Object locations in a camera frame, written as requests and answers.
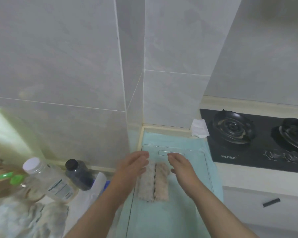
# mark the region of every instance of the stove knob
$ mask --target stove knob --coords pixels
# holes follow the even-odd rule
[[[285,154],[285,158],[290,162],[298,161],[298,152],[296,151],[287,152]]]
[[[278,159],[282,156],[282,153],[275,148],[274,150],[268,152],[268,156],[271,159]]]

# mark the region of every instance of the green bottle cap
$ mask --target green bottle cap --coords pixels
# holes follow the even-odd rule
[[[11,185],[19,185],[23,182],[25,175],[15,175],[11,178],[10,184]]]
[[[13,172],[5,173],[0,175],[0,180],[7,179],[13,176]]]

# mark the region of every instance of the dark bottle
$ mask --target dark bottle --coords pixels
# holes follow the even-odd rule
[[[94,176],[81,160],[70,159],[65,163],[65,175],[81,190],[89,190],[93,186]]]

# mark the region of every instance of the bottle label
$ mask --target bottle label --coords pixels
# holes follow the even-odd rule
[[[62,200],[68,200],[74,194],[72,187],[65,183],[63,180],[59,180],[54,185],[52,185],[48,189],[48,192]]]

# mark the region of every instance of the forearm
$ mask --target forearm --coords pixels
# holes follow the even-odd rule
[[[257,237],[202,182],[192,199],[212,238]]]
[[[108,187],[65,238],[106,238],[118,207],[119,202]]]

